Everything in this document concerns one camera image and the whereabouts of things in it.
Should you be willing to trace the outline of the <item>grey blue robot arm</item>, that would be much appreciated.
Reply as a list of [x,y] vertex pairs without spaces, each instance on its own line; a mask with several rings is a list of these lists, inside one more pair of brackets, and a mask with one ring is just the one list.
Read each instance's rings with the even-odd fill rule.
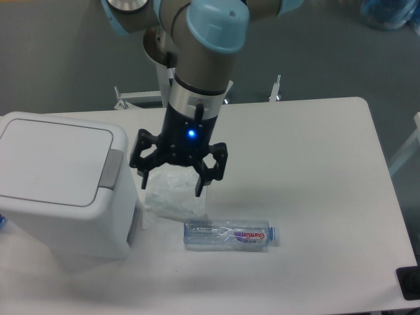
[[159,135],[141,129],[130,166],[147,179],[163,164],[192,167],[196,195],[224,176],[227,146],[210,144],[233,63],[250,22],[281,16],[300,1],[103,1],[115,31],[144,32],[144,50],[174,71],[161,89],[166,105]]

